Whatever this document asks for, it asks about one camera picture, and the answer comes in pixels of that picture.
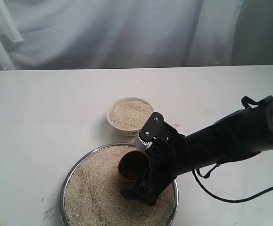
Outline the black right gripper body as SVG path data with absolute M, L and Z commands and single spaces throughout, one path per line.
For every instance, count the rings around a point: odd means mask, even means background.
M 158 157 L 149 155 L 150 166 L 144 175 L 138 175 L 136 180 L 147 182 L 148 206 L 156 204 L 159 195 L 172 183 L 178 175 L 198 169 L 198 136 L 191 134 L 174 137 L 167 142 L 158 139 Z

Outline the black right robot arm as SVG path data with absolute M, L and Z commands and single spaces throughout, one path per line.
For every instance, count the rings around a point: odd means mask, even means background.
M 128 182 L 121 195 L 153 206 L 181 174 L 191 172 L 199 179 L 203 167 L 217 168 L 273 150 L 273 97 L 254 101 L 245 96 L 241 102 L 242 109 L 188 136 L 160 113 L 152 113 L 134 142 L 136 150 L 119 162 L 119 174 Z

